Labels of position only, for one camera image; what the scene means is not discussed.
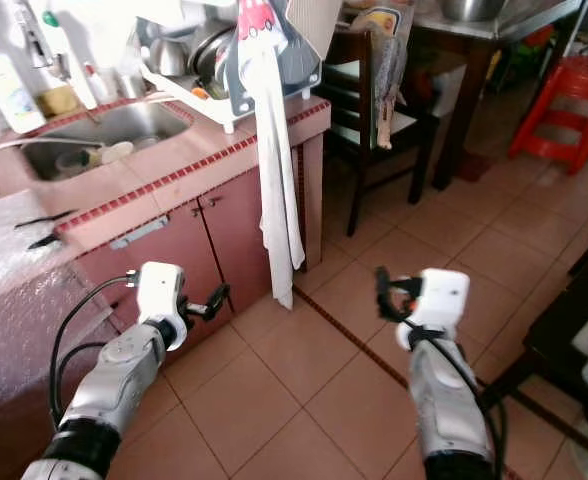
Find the steel kitchen faucet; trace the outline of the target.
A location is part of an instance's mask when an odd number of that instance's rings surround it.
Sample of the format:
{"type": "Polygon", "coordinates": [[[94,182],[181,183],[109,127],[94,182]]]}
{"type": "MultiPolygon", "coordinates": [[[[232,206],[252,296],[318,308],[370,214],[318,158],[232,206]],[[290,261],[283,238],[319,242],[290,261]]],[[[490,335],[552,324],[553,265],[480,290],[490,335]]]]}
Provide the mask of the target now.
{"type": "Polygon", "coordinates": [[[58,82],[67,83],[71,79],[71,68],[67,59],[67,38],[60,20],[50,6],[50,0],[44,1],[42,9],[35,9],[33,0],[15,0],[16,17],[26,42],[26,51],[35,69],[46,70],[58,82]]]}

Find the pink cabinet door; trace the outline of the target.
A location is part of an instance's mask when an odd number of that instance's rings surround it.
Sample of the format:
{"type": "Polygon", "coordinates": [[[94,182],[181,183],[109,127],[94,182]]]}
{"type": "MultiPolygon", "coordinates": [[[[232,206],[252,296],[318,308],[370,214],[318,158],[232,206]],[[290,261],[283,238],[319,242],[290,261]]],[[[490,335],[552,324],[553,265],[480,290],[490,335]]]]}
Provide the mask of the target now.
{"type": "MultiPolygon", "coordinates": [[[[181,293],[190,302],[202,305],[217,285],[222,283],[203,220],[194,218],[189,212],[175,212],[165,218],[154,219],[151,225],[162,219],[165,220],[163,227],[148,230],[142,236],[130,239],[119,250],[114,250],[108,243],[80,256],[79,269],[85,279],[99,284],[128,270],[137,270],[143,262],[169,262],[184,271],[181,293]]],[[[99,297],[102,298],[99,302],[101,305],[110,306],[114,311],[106,323],[116,333],[124,332],[137,321],[137,292],[133,288],[114,285],[106,288],[99,297]]],[[[211,325],[216,323],[203,323],[195,317],[193,323],[189,337],[184,340],[179,351],[188,351],[213,333],[213,330],[217,330],[216,326],[211,325]]]]}
{"type": "Polygon", "coordinates": [[[259,173],[250,169],[199,197],[204,224],[222,279],[230,285],[236,311],[247,310],[271,292],[268,255],[259,229],[259,173]]]}

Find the white towel red car print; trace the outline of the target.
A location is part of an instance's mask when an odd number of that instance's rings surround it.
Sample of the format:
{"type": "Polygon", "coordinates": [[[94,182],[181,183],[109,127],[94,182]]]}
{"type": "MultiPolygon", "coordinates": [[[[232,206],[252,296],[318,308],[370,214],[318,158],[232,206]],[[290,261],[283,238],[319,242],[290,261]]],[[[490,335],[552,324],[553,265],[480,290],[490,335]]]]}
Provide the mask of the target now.
{"type": "Polygon", "coordinates": [[[272,297],[286,310],[294,305],[294,271],[306,260],[300,238],[297,189],[286,122],[279,54],[288,38],[268,0],[238,0],[236,69],[254,101],[261,219],[272,297]]]}

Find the clear bubble wrap sheet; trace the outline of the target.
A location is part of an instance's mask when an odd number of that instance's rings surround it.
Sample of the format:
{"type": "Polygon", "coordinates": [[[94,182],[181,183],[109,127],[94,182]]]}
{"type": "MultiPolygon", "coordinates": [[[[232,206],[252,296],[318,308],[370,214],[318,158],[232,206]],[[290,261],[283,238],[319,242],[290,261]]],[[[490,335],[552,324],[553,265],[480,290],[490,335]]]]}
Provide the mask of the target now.
{"type": "Polygon", "coordinates": [[[32,189],[0,198],[0,443],[50,439],[47,379],[58,324],[110,271],[80,261],[32,189]]]}

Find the white ceramic cup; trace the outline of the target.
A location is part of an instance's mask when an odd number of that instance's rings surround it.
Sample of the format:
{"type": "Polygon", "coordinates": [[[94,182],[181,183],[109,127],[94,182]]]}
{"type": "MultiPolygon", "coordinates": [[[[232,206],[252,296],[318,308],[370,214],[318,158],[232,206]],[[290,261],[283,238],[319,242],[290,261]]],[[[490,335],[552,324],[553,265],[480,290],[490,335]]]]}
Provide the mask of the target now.
{"type": "Polygon", "coordinates": [[[107,165],[116,163],[117,160],[125,159],[125,157],[134,154],[137,151],[133,142],[122,141],[114,143],[114,145],[99,147],[93,154],[93,159],[97,163],[107,165]]]}

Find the dark wooden chair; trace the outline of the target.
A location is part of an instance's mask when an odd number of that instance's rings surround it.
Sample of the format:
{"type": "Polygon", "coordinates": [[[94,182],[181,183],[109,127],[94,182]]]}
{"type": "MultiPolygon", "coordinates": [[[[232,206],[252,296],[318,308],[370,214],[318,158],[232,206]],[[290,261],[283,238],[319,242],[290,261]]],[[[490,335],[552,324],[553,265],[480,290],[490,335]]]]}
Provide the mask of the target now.
{"type": "Polygon", "coordinates": [[[345,220],[345,234],[352,237],[358,227],[366,193],[393,180],[410,179],[407,201],[418,204],[425,189],[439,119],[425,109],[404,102],[394,110],[393,123],[384,125],[375,114],[378,82],[372,68],[378,56],[372,52],[373,35],[339,27],[332,35],[329,54],[322,63],[322,79],[314,93],[330,101],[331,128],[326,143],[335,157],[352,168],[352,206],[345,220]],[[385,160],[417,151],[412,166],[368,183],[368,169],[385,160]]]}

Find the white dish rack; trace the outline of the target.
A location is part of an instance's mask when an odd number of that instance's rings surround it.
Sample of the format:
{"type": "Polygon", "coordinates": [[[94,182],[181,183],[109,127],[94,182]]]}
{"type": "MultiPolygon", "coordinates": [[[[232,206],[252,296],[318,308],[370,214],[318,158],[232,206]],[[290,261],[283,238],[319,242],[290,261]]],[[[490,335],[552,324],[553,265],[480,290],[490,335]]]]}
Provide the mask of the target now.
{"type": "Polygon", "coordinates": [[[134,40],[137,41],[140,50],[140,74],[142,74],[144,81],[152,84],[154,90],[166,93],[171,99],[184,102],[195,113],[202,114],[212,122],[220,124],[225,132],[234,132],[236,116],[231,114],[229,96],[227,96],[227,88],[224,84],[224,69],[221,70],[220,77],[216,79],[215,84],[202,87],[198,83],[197,77],[190,74],[190,70],[186,76],[166,77],[153,73],[148,68],[149,46],[152,45],[153,40],[156,38],[180,38],[186,45],[197,27],[166,31],[161,24],[138,17],[137,23],[135,23],[134,40]]]}

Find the dark wooden table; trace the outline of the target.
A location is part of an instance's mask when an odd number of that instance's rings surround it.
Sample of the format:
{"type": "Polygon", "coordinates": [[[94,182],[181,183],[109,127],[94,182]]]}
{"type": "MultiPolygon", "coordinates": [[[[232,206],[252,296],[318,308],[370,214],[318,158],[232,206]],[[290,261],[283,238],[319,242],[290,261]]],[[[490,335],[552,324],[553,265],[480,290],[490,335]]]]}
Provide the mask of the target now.
{"type": "Polygon", "coordinates": [[[434,166],[432,187],[445,189],[463,166],[471,166],[469,180],[476,182],[489,168],[487,157],[466,148],[469,129],[489,78],[492,55],[501,46],[521,41],[547,26],[558,32],[558,44],[544,68],[547,74],[567,55],[579,24],[588,10],[588,0],[506,0],[498,18],[485,22],[454,22],[444,17],[436,0],[417,0],[410,32],[414,44],[462,56],[466,72],[457,88],[458,96],[448,118],[448,133],[434,166]]]}

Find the small steel cup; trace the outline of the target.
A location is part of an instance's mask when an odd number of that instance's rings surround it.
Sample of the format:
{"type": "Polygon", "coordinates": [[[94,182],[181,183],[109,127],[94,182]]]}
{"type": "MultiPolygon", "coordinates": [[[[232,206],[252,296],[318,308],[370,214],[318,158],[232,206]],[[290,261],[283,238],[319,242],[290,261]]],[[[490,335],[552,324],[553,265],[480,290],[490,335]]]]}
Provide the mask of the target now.
{"type": "Polygon", "coordinates": [[[122,99],[137,100],[146,96],[146,81],[144,81],[142,74],[115,73],[114,83],[116,91],[122,99]]]}

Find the blue-grey drainer tray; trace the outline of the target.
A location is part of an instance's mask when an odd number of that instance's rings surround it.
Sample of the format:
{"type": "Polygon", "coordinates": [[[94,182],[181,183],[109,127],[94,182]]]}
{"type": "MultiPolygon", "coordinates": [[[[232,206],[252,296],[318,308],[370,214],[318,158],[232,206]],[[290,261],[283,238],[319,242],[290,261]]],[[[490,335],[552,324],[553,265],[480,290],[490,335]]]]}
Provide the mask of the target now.
{"type": "MultiPolygon", "coordinates": [[[[268,0],[280,20],[282,31],[288,37],[288,46],[277,55],[277,65],[281,74],[282,92],[286,97],[294,93],[311,90],[320,83],[321,58],[313,47],[304,38],[297,28],[288,19],[289,4],[293,0],[268,0]]],[[[238,40],[242,26],[240,26],[239,12],[242,8],[242,0],[236,0],[236,5],[230,8],[230,22],[233,23],[234,40],[230,42],[229,49],[222,65],[224,65],[224,84],[229,96],[231,114],[236,118],[243,118],[253,113],[253,99],[245,91],[239,77],[239,50],[238,40]]]]}

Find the dark steel pan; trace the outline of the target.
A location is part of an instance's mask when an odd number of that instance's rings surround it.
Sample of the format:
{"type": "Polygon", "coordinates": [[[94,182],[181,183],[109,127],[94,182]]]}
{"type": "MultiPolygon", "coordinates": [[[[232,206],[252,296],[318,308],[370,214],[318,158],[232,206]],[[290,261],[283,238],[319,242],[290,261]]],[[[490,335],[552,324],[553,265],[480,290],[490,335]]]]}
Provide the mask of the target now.
{"type": "Polygon", "coordinates": [[[236,26],[227,20],[207,20],[194,29],[188,40],[190,74],[197,77],[202,87],[215,84],[220,77],[227,50],[234,44],[236,26]]]}

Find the steel bowl in rack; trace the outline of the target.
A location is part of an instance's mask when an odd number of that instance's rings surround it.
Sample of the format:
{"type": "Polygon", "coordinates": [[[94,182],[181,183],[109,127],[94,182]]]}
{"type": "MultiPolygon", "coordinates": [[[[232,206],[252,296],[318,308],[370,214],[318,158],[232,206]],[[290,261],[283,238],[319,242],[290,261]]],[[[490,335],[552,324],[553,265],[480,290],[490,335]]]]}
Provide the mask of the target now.
{"type": "Polygon", "coordinates": [[[161,76],[186,76],[188,51],[180,38],[156,38],[149,46],[148,68],[161,76]]]}

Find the yellow sponge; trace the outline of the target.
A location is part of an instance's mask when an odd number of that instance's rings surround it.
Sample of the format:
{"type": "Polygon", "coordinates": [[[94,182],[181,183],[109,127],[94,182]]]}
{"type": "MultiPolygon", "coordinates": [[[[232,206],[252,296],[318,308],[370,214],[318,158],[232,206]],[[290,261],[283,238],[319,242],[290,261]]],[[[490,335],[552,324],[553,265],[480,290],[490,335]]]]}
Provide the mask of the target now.
{"type": "Polygon", "coordinates": [[[53,87],[51,90],[44,91],[41,95],[35,97],[39,109],[47,119],[56,118],[56,116],[74,113],[78,109],[83,109],[82,102],[75,95],[74,88],[70,84],[53,87]]]}

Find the white detergent bottle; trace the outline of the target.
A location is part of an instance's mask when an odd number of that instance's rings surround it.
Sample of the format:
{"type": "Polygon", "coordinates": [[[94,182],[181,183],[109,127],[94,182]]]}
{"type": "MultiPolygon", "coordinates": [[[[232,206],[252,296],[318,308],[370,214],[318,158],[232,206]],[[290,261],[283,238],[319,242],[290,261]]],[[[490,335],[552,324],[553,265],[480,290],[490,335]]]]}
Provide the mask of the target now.
{"type": "Polygon", "coordinates": [[[9,56],[0,52],[0,110],[12,131],[24,134],[46,123],[9,56]]]}

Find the grey textured board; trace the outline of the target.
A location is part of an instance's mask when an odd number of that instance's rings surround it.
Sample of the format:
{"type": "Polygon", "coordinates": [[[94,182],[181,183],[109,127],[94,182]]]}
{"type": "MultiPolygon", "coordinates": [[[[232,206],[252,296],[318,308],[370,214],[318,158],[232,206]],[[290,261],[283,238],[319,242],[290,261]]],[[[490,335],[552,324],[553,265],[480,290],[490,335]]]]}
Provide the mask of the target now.
{"type": "Polygon", "coordinates": [[[344,0],[288,0],[285,17],[299,36],[325,60],[344,0]]]}

